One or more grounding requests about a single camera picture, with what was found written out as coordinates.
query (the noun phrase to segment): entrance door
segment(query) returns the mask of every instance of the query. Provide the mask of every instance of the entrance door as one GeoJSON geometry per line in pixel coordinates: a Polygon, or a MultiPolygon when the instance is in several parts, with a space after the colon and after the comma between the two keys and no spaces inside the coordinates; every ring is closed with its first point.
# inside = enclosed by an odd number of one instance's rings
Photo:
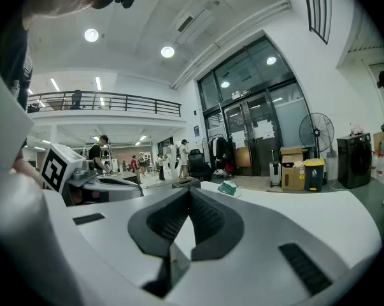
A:
{"type": "Polygon", "coordinates": [[[269,163],[278,159],[281,143],[278,122],[266,93],[240,101],[224,110],[233,142],[237,174],[268,176],[269,163]]]}

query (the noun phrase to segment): standing fan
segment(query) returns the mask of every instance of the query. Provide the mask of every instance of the standing fan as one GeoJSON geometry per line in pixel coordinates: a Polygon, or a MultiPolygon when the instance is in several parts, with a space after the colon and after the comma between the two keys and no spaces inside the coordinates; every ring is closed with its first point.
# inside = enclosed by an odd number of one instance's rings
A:
{"type": "Polygon", "coordinates": [[[316,145],[317,156],[331,148],[334,129],[331,120],[322,113],[307,115],[299,126],[299,138],[305,147],[316,145]]]}

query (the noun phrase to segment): clothing rack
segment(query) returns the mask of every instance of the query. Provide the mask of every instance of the clothing rack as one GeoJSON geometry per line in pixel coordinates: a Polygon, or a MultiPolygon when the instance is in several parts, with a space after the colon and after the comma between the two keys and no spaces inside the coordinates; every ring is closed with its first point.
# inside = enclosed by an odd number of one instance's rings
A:
{"type": "Polygon", "coordinates": [[[210,139],[210,138],[213,138],[213,137],[222,137],[222,138],[224,138],[223,134],[216,134],[216,135],[213,135],[213,136],[209,136],[209,137],[207,137],[207,138],[203,138],[203,139],[202,139],[202,145],[203,145],[203,143],[208,143],[208,142],[209,142],[209,139],[210,139]]]}

